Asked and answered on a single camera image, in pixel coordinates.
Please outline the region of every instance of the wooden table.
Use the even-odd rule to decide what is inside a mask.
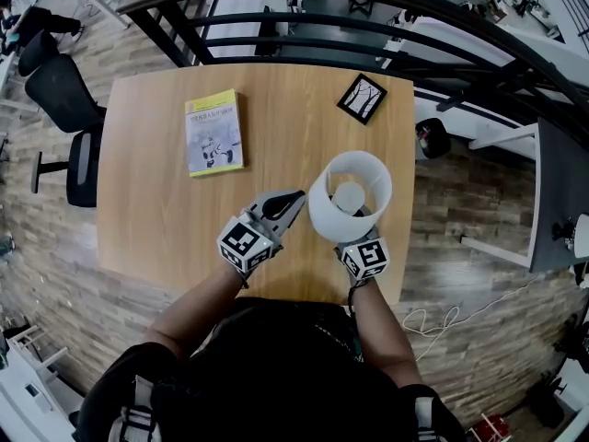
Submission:
[[[409,245],[415,131],[412,83],[369,74],[388,90],[366,127],[336,107],[351,70],[288,64],[190,67],[117,80],[110,93],[98,177],[98,252],[109,270],[188,289],[222,258],[215,240],[258,194],[309,187],[339,153],[366,150],[388,167],[393,198],[379,220],[391,265],[379,284],[398,301]],[[190,178],[184,102],[235,88],[247,167]],[[349,288],[333,244],[306,206],[285,249],[252,275],[259,297],[343,303]]]

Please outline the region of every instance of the book cover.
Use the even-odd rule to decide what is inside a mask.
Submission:
[[[191,177],[242,169],[243,152],[234,89],[185,103]]]

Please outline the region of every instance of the wooden floor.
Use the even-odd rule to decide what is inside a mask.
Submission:
[[[51,9],[59,13],[59,7]],[[88,10],[76,10],[87,25],[85,35],[76,44],[66,36],[61,48],[73,55],[100,104],[106,106],[116,77],[172,66],[137,27],[118,30],[100,14],[89,17]],[[17,85],[10,98],[27,100]],[[66,159],[72,135],[44,114],[19,119],[5,108],[0,108],[0,131],[8,131],[10,139],[10,162],[0,165],[6,183],[0,186],[0,202],[17,243],[0,264],[0,303],[5,313],[25,314],[50,330],[47,345],[67,345],[70,353],[59,369],[87,390],[175,296],[100,269],[96,212],[67,204],[64,172],[44,175],[39,194],[30,193],[36,152],[42,150],[47,161]],[[415,187],[403,293],[394,308],[399,320],[425,308],[427,325],[440,324],[454,305],[464,318],[533,278],[459,244],[460,236],[468,234],[513,251],[527,248],[532,165],[507,157],[496,163],[455,143],[450,155],[417,166]],[[552,345],[561,324],[585,301],[586,294],[567,273],[537,280],[448,331],[420,361],[423,376],[464,425],[478,420],[480,412],[508,410],[541,372],[558,364]],[[430,342],[410,338],[417,355]]]

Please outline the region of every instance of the metal railing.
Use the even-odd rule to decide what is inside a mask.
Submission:
[[[569,15],[571,15],[579,38],[583,42],[585,49],[589,52],[589,5],[586,0],[562,0]]]
[[[194,64],[233,63],[287,63],[317,64],[368,71],[411,80],[415,86],[445,95],[437,105],[446,111],[468,102],[507,118],[530,124],[542,117],[559,126],[572,138],[589,148],[589,104],[586,90],[577,87],[554,66],[523,42],[489,21],[473,15],[445,0],[367,0],[396,8],[405,8],[426,17],[433,17],[452,27],[486,41],[513,57],[500,66],[472,52],[448,42],[414,31],[390,27],[386,24],[353,17],[326,14],[259,12],[222,16],[187,17],[180,2],[187,0],[121,0],[118,11],[129,16],[144,33],[178,67]],[[152,13],[161,15],[173,29],[170,37]],[[357,29],[389,38],[400,38],[452,54],[464,60],[463,64],[439,64],[404,52],[380,49],[374,45],[334,41],[325,38],[286,36],[247,36],[220,39],[203,39],[197,28],[213,25],[260,22],[278,22],[337,26]],[[280,46],[307,47],[338,52],[368,54],[391,60],[388,67],[342,60],[341,58],[309,58],[297,54],[273,56],[245,55],[215,57],[211,48],[223,46]],[[558,99],[547,93],[557,92]]]

